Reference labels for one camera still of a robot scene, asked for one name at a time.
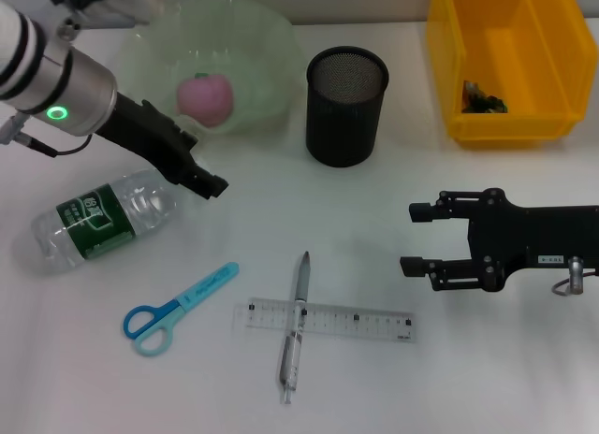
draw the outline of pen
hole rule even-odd
[[[283,360],[279,380],[285,390],[285,404],[291,403],[291,392],[296,391],[298,385],[298,370],[300,367],[301,336],[306,317],[306,300],[308,299],[308,284],[310,283],[310,254],[306,252],[299,265],[298,285],[293,311],[293,325],[291,332],[285,339]]]

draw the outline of black mesh pencil holder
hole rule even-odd
[[[389,83],[383,61],[360,48],[333,48],[308,66],[306,145],[319,162],[350,167],[366,160]]]

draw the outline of small items in bin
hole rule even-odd
[[[486,95],[478,83],[464,82],[462,113],[507,113],[504,101],[494,95]]]

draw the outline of transparent plastic bowl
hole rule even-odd
[[[121,93],[149,101],[201,137],[281,120],[301,90],[306,63],[291,23],[278,13],[252,1],[196,0],[136,28],[114,69]],[[233,87],[233,113],[217,127],[177,112],[177,87],[196,73],[224,74]]]

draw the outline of plastic water bottle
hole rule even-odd
[[[155,230],[176,209],[171,186],[157,170],[142,170],[41,214],[31,229],[44,267],[64,272]]]

